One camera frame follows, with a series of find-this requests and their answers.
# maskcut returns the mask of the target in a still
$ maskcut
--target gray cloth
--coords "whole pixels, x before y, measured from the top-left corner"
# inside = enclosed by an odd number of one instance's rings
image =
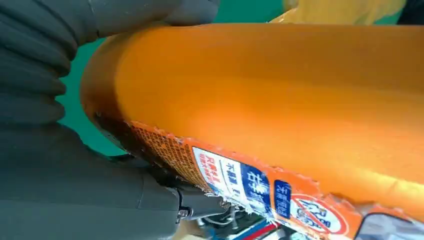
[[[158,239],[179,196],[86,147],[55,97],[79,46],[153,21],[209,23],[209,0],[0,0],[0,239]]]

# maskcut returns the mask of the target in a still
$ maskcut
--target prohibition sign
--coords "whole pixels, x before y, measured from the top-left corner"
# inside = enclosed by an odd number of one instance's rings
[[[318,233],[343,235],[349,228],[345,218],[330,205],[304,194],[291,196],[290,214]]]

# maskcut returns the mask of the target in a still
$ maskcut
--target orange fiberglass surface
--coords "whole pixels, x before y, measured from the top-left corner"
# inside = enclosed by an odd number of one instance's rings
[[[310,237],[354,239],[379,213],[422,229],[423,40],[418,26],[155,26],[108,39],[81,100],[128,152]]]

